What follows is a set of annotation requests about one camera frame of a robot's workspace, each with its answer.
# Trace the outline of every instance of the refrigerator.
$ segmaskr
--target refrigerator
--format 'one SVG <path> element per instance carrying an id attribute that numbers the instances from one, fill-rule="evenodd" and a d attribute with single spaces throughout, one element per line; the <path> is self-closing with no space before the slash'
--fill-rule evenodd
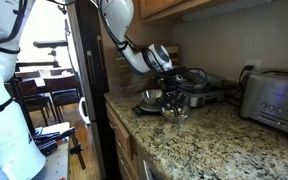
<path id="1" fill-rule="evenodd" d="M 98 11 L 90 0 L 77 0 L 67 7 L 67 12 L 83 94 L 79 111 L 88 129 L 89 141 L 95 146 L 102 179 L 119 179 L 114 131 L 109 126 L 105 108 L 104 93 L 109 88 Z"/>

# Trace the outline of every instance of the toaster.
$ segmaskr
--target toaster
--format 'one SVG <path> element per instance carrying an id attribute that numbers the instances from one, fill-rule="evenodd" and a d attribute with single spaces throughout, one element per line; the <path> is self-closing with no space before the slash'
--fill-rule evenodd
<path id="1" fill-rule="evenodd" d="M 288 133 L 288 71 L 265 70 L 247 74 L 239 115 Z"/>

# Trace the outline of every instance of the wall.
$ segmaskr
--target wall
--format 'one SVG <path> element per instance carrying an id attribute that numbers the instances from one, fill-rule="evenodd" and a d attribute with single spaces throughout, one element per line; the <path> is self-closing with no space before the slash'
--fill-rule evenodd
<path id="1" fill-rule="evenodd" d="M 174 27 L 181 62 L 237 80 L 246 59 L 288 69 L 288 0 Z"/>
<path id="2" fill-rule="evenodd" d="M 152 43 L 171 44 L 173 39 L 173 26 L 142 24 L 140 19 L 139 1 L 140 0 L 133 0 L 134 16 L 126 35 L 137 45 L 149 45 Z M 110 90 L 112 90 L 115 89 L 115 86 L 118 86 L 116 81 L 119 78 L 116 62 L 116 48 L 102 24 L 101 32 L 107 76 L 110 82 Z"/>

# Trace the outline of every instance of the kitchen counter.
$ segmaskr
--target kitchen counter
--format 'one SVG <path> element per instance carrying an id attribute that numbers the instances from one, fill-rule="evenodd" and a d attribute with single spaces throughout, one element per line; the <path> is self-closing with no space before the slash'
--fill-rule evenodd
<path id="1" fill-rule="evenodd" d="M 288 135 L 241 119 L 228 103 L 192 109 L 173 124 L 136 116 L 139 93 L 105 98 L 164 179 L 288 179 Z"/>

